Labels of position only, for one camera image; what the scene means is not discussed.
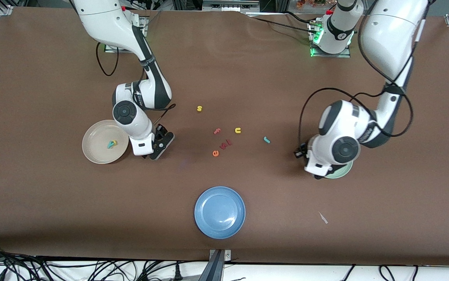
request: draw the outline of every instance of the brown tabletop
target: brown tabletop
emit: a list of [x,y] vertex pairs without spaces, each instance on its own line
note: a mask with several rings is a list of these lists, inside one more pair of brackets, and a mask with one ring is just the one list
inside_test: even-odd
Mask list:
[[[357,42],[350,59],[310,57],[305,32],[237,12],[179,11],[162,12],[148,40],[177,104],[162,120],[176,139],[157,162],[129,148],[98,165],[82,154],[82,137],[112,119],[112,92],[139,78],[137,58],[121,53],[115,74],[104,76],[96,42],[72,9],[17,7],[1,18],[1,248],[171,260],[226,248],[239,261],[449,265],[449,27],[442,18],[428,19],[415,53],[412,128],[363,148],[339,180],[315,180],[292,152],[310,93],[382,88]],[[115,57],[101,54],[107,71]],[[303,139],[339,98],[330,91],[313,98]],[[404,105],[396,131],[407,120]],[[233,144],[223,151],[226,139]],[[198,196],[216,185],[246,204],[242,229],[226,240],[206,237],[193,218]]]

